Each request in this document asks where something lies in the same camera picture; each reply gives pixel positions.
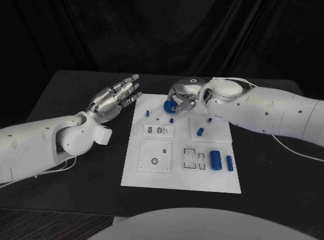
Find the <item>blue cylinder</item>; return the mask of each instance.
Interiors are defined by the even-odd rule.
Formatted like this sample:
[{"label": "blue cylinder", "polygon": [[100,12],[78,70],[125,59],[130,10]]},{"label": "blue cylinder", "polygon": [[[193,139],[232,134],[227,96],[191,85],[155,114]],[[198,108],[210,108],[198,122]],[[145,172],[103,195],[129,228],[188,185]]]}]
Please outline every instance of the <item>blue cylinder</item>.
[{"label": "blue cylinder", "polygon": [[229,163],[229,171],[232,172],[233,169],[233,161],[232,161],[232,156],[227,156],[227,163]]},{"label": "blue cylinder", "polygon": [[211,169],[213,170],[220,170],[222,169],[220,151],[210,151],[210,157],[211,157]]},{"label": "blue cylinder", "polygon": [[204,129],[203,129],[203,128],[200,128],[200,130],[198,130],[198,132],[197,132],[197,135],[198,135],[198,136],[201,136],[201,134],[203,134],[203,131],[204,131]]}]

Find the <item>blue object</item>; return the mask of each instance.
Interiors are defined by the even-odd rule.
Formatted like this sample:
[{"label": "blue object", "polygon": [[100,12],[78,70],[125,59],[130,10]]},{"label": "blue object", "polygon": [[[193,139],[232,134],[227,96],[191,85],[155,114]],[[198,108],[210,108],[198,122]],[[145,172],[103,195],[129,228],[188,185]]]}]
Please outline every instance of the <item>blue object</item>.
[{"label": "blue object", "polygon": [[175,102],[174,99],[171,99],[171,101],[165,101],[164,102],[164,110],[165,110],[165,112],[174,114],[175,111],[172,111],[171,108],[175,107],[177,105],[178,105],[178,103]]},{"label": "blue object", "polygon": [[232,162],[232,156],[227,156],[227,163],[229,163],[229,171],[232,172],[233,169],[233,162]]},{"label": "blue object", "polygon": [[198,130],[198,132],[197,132],[197,135],[198,135],[198,136],[201,136],[201,134],[203,134],[203,131],[204,131],[204,129],[203,129],[203,128],[200,128],[200,130]]},{"label": "blue object", "polygon": [[211,169],[220,170],[222,169],[222,155],[219,151],[210,151],[211,157]]}]

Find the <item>floor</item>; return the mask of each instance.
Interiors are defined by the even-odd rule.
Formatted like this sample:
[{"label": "floor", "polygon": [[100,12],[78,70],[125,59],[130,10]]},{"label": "floor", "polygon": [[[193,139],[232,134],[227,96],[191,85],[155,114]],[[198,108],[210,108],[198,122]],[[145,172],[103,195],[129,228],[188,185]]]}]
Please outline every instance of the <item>floor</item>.
[{"label": "floor", "polygon": [[[0,240],[84,240],[120,220],[91,214],[0,209]],[[324,229],[294,229],[324,240]]]}]

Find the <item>white board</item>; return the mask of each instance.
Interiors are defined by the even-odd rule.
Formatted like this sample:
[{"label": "white board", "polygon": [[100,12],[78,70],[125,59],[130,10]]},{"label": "white board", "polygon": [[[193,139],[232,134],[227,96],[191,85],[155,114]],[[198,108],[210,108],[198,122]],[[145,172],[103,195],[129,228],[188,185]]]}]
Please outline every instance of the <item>white board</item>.
[{"label": "white board", "polygon": [[[120,185],[142,188],[148,187],[240,194],[242,190],[232,147],[232,136],[223,137],[223,134],[219,134],[216,139],[213,139],[216,135],[204,135],[203,141],[191,141],[191,133],[198,130],[194,129],[196,127],[198,128],[198,125],[194,125],[191,128],[190,117],[204,116],[204,121],[209,117],[206,117],[206,114],[197,107],[194,111],[191,111],[194,114],[191,114],[190,111],[167,113],[164,111],[165,100],[167,95],[143,94],[136,101]],[[145,124],[174,126],[174,137],[162,138],[143,136]],[[213,119],[211,122],[206,121],[204,124],[207,124],[204,133],[216,132],[219,126],[220,129],[229,130],[229,123],[220,122],[216,119]],[[171,172],[146,172],[138,170],[143,140],[171,142]],[[197,156],[198,154],[204,154],[204,159],[200,160],[200,163],[204,162],[206,170],[200,168],[184,169],[184,149],[194,149]],[[222,170],[211,170],[210,151],[214,150],[220,151],[222,154]],[[235,171],[229,171],[226,156],[232,156]]]}]

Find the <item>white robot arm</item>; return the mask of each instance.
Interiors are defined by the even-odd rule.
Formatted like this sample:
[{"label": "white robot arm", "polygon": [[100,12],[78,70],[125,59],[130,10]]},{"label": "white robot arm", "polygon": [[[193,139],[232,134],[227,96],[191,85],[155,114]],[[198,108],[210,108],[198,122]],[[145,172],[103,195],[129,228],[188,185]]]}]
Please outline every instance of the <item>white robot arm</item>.
[{"label": "white robot arm", "polygon": [[75,116],[64,116],[0,129],[0,183],[18,181],[65,160],[84,154],[93,143],[107,145],[112,129],[101,124],[113,120],[120,110],[139,98],[129,96],[139,84],[133,75],[93,98],[88,108]]},{"label": "white robot arm", "polygon": [[[243,89],[233,80],[248,83],[242,78],[214,77],[209,83],[198,78],[184,78],[171,88],[165,110],[169,113],[188,110],[197,100],[198,108],[214,119],[324,147],[324,101],[272,88]],[[183,96],[180,105],[172,95]]]}]

